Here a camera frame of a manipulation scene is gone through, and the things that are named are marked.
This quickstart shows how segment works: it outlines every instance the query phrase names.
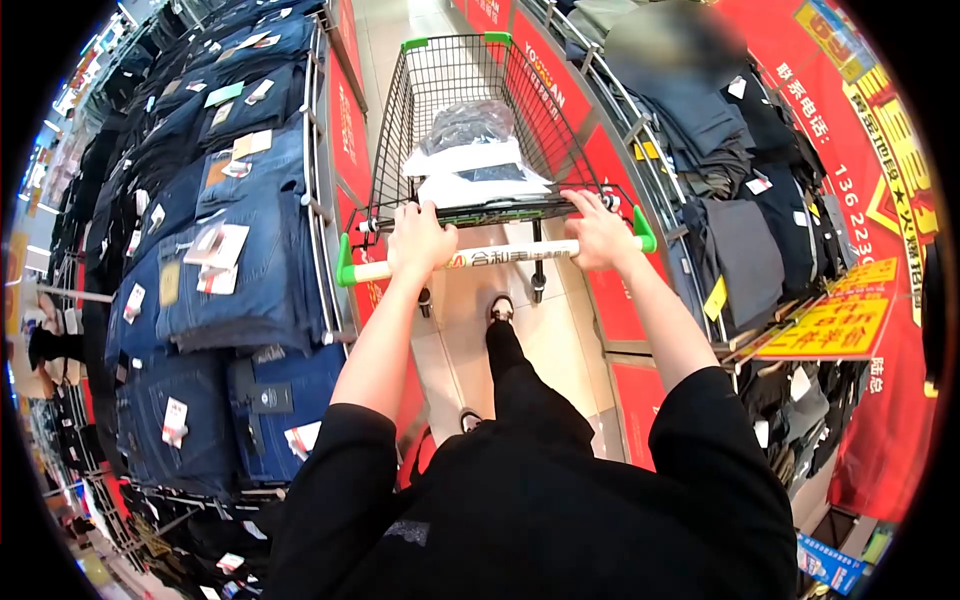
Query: tile floor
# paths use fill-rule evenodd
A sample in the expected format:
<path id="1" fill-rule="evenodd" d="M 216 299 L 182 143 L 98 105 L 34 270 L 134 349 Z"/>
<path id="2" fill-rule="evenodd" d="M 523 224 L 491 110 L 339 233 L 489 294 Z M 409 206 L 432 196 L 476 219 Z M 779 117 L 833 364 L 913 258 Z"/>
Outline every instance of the tile floor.
<path id="1" fill-rule="evenodd" d="M 353 9 L 370 107 L 368 148 L 374 164 L 383 106 L 400 42 L 470 30 L 447 0 L 353 0 Z M 558 237 L 562 230 L 562 224 L 545 224 L 544 236 Z M 528 223 L 460 232 L 460 248 L 531 241 L 533 232 Z M 494 417 L 484 313 L 492 298 L 506 291 L 514 299 L 516 335 L 527 358 L 543 381 L 566 396 L 593 424 L 598 434 L 594 438 L 595 454 L 605 457 L 600 413 L 613 408 L 613 395 L 583 276 L 568 260 L 546 262 L 543 302 L 533 304 L 533 270 L 534 263 L 529 262 L 434 274 L 429 283 L 433 315 L 430 319 L 415 318 L 412 343 L 434 436 L 441 443 L 459 433 L 457 416 L 465 406 L 483 417 Z"/>

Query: cart wheel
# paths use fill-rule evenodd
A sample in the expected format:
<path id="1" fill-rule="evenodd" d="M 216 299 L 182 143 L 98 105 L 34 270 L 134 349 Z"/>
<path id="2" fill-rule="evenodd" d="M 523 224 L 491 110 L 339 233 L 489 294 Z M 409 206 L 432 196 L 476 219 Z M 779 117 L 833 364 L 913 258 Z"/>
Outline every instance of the cart wheel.
<path id="1" fill-rule="evenodd" d="M 420 313 L 425 319 L 430 318 L 430 290 L 423 288 L 417 297 L 417 304 L 420 306 Z"/>

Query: green handle end cap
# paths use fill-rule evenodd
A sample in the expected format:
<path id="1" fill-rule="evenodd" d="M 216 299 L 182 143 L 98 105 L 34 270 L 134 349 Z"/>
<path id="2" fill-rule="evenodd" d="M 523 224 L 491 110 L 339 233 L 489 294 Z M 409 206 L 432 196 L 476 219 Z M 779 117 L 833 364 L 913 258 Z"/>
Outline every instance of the green handle end cap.
<path id="1" fill-rule="evenodd" d="M 353 276 L 353 253 L 350 251 L 350 236 L 346 233 L 340 234 L 340 253 L 337 255 L 337 272 L 333 278 L 340 287 L 349 287 L 357 284 L 356 277 Z"/>
<path id="2" fill-rule="evenodd" d="M 657 236 L 650 228 L 650 223 L 643 216 L 640 207 L 634 205 L 634 235 L 643 241 L 640 251 L 644 253 L 655 252 L 657 250 Z"/>

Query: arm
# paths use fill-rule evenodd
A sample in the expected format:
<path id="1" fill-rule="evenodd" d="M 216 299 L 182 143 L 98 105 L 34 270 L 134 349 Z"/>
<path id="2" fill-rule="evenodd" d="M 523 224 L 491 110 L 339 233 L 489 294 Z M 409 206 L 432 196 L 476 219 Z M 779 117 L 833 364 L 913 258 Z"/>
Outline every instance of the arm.
<path id="1" fill-rule="evenodd" d="M 573 262 L 585 271 L 616 269 L 623 278 L 647 332 L 663 389 L 669 393 L 691 373 L 718 366 L 697 322 L 634 245 L 620 217 L 596 194 L 565 190 L 562 195 L 584 215 L 566 222 L 567 232 L 580 241 L 580 255 Z"/>
<path id="2" fill-rule="evenodd" d="M 330 404 L 358 404 L 396 420 L 417 296 L 433 270 L 456 251 L 457 230 L 452 225 L 440 229 L 433 203 L 422 209 L 407 204 L 396 211 L 387 248 L 393 278 L 353 347 Z"/>

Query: dark trousers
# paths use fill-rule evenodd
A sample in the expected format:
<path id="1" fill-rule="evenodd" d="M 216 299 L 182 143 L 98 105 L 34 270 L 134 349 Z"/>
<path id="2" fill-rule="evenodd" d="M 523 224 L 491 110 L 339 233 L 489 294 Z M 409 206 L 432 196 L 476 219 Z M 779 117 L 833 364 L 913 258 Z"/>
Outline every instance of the dark trousers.
<path id="1" fill-rule="evenodd" d="M 593 455 L 593 428 L 569 400 L 543 383 L 523 355 L 514 328 L 495 321 L 487 329 L 496 423 L 506 435 Z"/>

